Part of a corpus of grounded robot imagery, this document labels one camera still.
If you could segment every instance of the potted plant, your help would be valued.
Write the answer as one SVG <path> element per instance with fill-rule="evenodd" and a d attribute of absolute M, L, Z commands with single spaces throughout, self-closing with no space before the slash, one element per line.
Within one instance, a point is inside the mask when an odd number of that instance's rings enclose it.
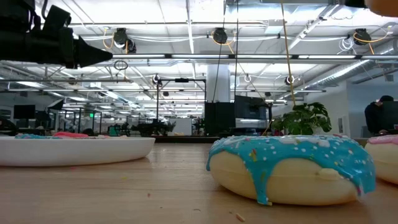
<path fill-rule="evenodd" d="M 312 135 L 318 128 L 326 133 L 331 131 L 328 112 L 321 103 L 294 106 L 292 112 L 275 119 L 272 127 L 280 131 L 287 129 L 289 134 Z"/>

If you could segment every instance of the blue icing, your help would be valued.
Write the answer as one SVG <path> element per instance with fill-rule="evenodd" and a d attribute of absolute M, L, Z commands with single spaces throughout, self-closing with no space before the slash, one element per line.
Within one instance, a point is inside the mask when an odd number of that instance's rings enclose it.
<path fill-rule="evenodd" d="M 210 159 L 219 152 L 239 156 L 252 175 L 257 201 L 267 204 L 267 179 L 278 162 L 289 158 L 308 159 L 322 168 L 337 170 L 356 186 L 359 195 L 372 192 L 376 175 L 372 157 L 356 141 L 336 136 L 228 137 L 216 141 Z"/>

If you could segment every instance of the black equipment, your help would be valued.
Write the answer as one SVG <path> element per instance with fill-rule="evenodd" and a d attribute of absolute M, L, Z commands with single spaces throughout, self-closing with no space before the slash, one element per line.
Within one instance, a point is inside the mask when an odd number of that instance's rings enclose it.
<path fill-rule="evenodd" d="M 36 105 L 14 105 L 14 119 L 35 119 Z"/>
<path fill-rule="evenodd" d="M 205 103 L 205 130 L 210 136 L 229 133 L 235 128 L 234 103 Z"/>
<path fill-rule="evenodd" d="M 268 105 L 261 98 L 235 96 L 236 117 L 246 119 L 267 119 Z"/>
<path fill-rule="evenodd" d="M 112 59 L 112 54 L 89 46 L 79 37 L 73 38 L 68 28 L 70 13 L 52 6 L 41 18 L 35 13 L 34 0 L 2 0 L 0 7 L 0 60 L 53 63 L 78 68 Z"/>
<path fill-rule="evenodd" d="M 135 54 L 137 52 L 136 43 L 129 39 L 126 34 L 126 28 L 117 28 L 113 35 L 113 41 L 116 47 L 125 50 L 127 47 L 128 54 Z"/>
<path fill-rule="evenodd" d="M 216 28 L 213 34 L 213 40 L 219 44 L 226 43 L 228 36 L 226 35 L 224 28 Z"/>

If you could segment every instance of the pillar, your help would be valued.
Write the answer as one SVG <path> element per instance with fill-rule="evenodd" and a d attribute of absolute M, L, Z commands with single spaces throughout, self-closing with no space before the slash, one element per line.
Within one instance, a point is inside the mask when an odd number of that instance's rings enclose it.
<path fill-rule="evenodd" d="M 207 65 L 207 92 L 206 92 L 206 100 L 209 103 L 219 102 L 230 102 L 231 93 L 230 93 L 230 72 L 229 65 L 220 65 L 218 68 L 218 76 L 217 76 L 217 67 L 218 65 Z"/>

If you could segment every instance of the pink icing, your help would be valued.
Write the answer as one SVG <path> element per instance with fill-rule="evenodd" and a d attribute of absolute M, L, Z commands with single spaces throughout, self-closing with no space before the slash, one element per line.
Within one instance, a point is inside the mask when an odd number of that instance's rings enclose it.
<path fill-rule="evenodd" d="M 387 135 L 387 136 L 379 136 L 373 137 L 368 140 L 370 144 L 389 144 L 393 143 L 398 145 L 398 135 Z"/>

